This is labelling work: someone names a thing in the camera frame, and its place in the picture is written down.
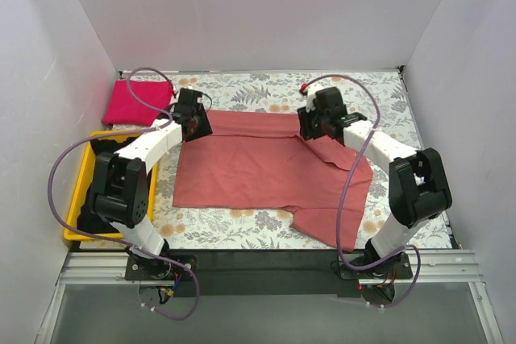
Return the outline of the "salmon pink t shirt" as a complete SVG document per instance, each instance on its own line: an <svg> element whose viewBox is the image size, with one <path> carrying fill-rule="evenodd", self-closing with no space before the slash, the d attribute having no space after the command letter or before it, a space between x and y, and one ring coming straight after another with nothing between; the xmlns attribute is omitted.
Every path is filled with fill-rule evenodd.
<svg viewBox="0 0 516 344"><path fill-rule="evenodd" d="M305 141L294 114L212 110L213 133L183 143L173 205L283 209L292 227L351 251L373 172L356 151L323 136Z"/></svg>

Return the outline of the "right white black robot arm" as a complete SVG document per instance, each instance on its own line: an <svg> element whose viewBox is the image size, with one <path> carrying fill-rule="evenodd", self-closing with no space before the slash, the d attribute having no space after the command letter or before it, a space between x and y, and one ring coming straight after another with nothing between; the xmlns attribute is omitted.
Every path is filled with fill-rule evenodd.
<svg viewBox="0 0 516 344"><path fill-rule="evenodd" d="M418 231L452 205L441 156L430 147L419 150L400 143L380 130L378 122L348 112L336 87L304 84L300 93L306 97L298 109L303 139L333 139L356 151L356 161L367 159L388 176L390 214L385 224L367 241L362 260L341 258L350 270L386 276L393 258Z"/></svg>

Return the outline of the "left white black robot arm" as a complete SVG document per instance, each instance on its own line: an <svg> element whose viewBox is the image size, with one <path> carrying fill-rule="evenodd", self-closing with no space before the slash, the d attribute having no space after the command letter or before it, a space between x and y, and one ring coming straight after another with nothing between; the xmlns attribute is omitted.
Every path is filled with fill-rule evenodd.
<svg viewBox="0 0 516 344"><path fill-rule="evenodd" d="M156 280L171 271L165 240L148 218L148 174L173 147L212 134L203 93L181 89L178 100L162 110L148 131L114 153L96 158L89 191L89 210L108 222L145 259L144 270Z"/></svg>

